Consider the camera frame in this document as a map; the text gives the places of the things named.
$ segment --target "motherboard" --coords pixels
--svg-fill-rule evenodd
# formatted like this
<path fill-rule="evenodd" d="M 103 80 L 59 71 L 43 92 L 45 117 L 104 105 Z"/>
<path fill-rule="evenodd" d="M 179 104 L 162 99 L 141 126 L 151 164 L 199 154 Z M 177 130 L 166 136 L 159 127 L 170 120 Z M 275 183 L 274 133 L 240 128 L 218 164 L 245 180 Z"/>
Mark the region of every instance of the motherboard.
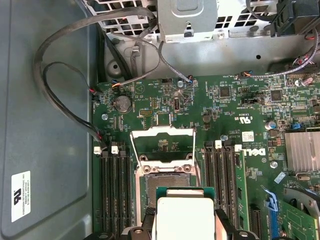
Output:
<path fill-rule="evenodd" d="M 201 186 L 237 229 L 318 240 L 317 72 L 100 83 L 92 121 L 108 148 L 92 157 L 94 231 L 141 225 L 157 187 Z"/>

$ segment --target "gray case panel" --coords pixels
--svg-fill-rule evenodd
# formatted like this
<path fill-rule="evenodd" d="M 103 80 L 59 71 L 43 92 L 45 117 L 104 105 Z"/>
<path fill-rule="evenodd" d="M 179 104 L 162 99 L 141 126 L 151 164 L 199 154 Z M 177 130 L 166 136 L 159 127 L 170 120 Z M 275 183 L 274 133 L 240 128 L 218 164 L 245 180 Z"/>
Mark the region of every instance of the gray case panel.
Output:
<path fill-rule="evenodd" d="M 1 240 L 80 240 L 92 231 L 90 140 L 45 100 L 32 75 L 43 40 L 85 16 L 73 0 L 0 0 Z M 92 75 L 94 32 L 58 40 L 44 62 L 63 61 Z M 88 90 L 77 74 L 55 66 L 48 81 L 62 102 L 88 118 Z M 31 171 L 31 212 L 11 222 L 11 176 L 25 171 Z"/>

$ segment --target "white sticker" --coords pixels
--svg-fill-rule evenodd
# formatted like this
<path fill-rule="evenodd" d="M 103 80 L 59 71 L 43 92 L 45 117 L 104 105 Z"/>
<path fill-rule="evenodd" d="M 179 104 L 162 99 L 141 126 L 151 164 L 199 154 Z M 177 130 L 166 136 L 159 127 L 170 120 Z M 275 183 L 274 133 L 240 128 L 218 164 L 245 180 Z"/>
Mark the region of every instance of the white sticker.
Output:
<path fill-rule="evenodd" d="M 243 131 L 242 132 L 242 142 L 254 142 L 255 134 L 253 131 Z"/>
<path fill-rule="evenodd" d="M 31 212 L 30 171 L 11 176 L 11 222 Z"/>
<path fill-rule="evenodd" d="M 286 176 L 286 174 L 282 171 L 282 172 L 280 172 L 279 175 L 274 179 L 274 181 L 275 181 L 277 184 L 279 184 L 279 183 L 282 181 L 282 179 L 285 178 L 285 176 Z"/>

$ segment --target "barcode label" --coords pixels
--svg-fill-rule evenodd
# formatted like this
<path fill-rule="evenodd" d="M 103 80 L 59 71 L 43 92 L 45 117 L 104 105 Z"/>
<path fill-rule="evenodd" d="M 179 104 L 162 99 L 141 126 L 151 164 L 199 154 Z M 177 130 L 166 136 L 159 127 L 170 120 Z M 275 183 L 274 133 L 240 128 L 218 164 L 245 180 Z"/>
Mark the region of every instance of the barcode label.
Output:
<path fill-rule="evenodd" d="M 243 131 L 242 132 L 242 142 L 254 142 L 255 134 L 253 131 Z"/>

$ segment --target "integrated circuit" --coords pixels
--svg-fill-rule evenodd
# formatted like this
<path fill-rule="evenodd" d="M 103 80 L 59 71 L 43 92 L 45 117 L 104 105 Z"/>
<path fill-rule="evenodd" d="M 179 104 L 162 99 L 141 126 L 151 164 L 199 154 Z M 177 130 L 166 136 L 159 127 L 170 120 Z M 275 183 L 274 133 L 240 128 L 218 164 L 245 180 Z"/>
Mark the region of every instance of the integrated circuit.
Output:
<path fill-rule="evenodd" d="M 281 90 L 272 90 L 271 93 L 271 101 L 281 101 L 282 100 L 282 91 Z"/>
<path fill-rule="evenodd" d="M 231 96 L 230 87 L 221 86 L 219 91 L 220 91 L 220 98 L 230 98 Z"/>

